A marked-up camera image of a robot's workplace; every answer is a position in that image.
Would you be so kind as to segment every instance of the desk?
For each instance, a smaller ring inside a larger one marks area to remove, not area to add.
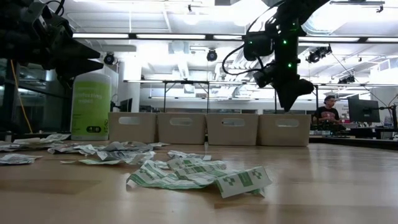
[[[167,146],[204,153],[203,146]],[[327,144],[309,147],[210,146],[229,169],[264,166],[273,184],[266,198],[222,199],[216,187],[162,190],[126,187],[138,166],[61,165],[81,159],[46,151],[28,166],[0,167],[1,223],[396,223],[398,154]]]

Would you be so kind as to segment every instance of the ceiling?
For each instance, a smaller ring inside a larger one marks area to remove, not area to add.
[[[221,1],[117,1],[113,0],[67,0],[64,18],[68,19],[75,32],[147,32],[147,33],[201,33],[244,34],[248,24],[267,6],[260,0],[229,2],[232,6],[217,6]],[[263,0],[270,5],[276,1]],[[326,4],[307,21],[310,32],[323,30],[329,35],[398,35],[398,4],[385,0],[384,10],[377,13],[378,6],[340,6]],[[57,3],[51,3],[55,9]],[[179,58],[169,55],[171,41],[150,40],[90,40],[85,42],[95,49],[105,46],[121,46],[128,51],[136,47],[136,54],[143,61],[143,75],[172,74],[178,70]],[[187,52],[184,58],[189,70],[214,72],[226,54],[241,45],[239,42],[187,41],[188,46],[200,46],[204,51],[195,55]],[[332,44],[333,54],[315,64],[308,64],[305,57],[311,48],[300,48],[302,64],[298,68],[303,77],[320,78],[344,75],[346,69],[355,70],[357,76],[369,75],[369,68],[398,55],[398,45]],[[207,62],[206,51],[216,49],[218,60]],[[249,66],[235,54],[231,61]]]

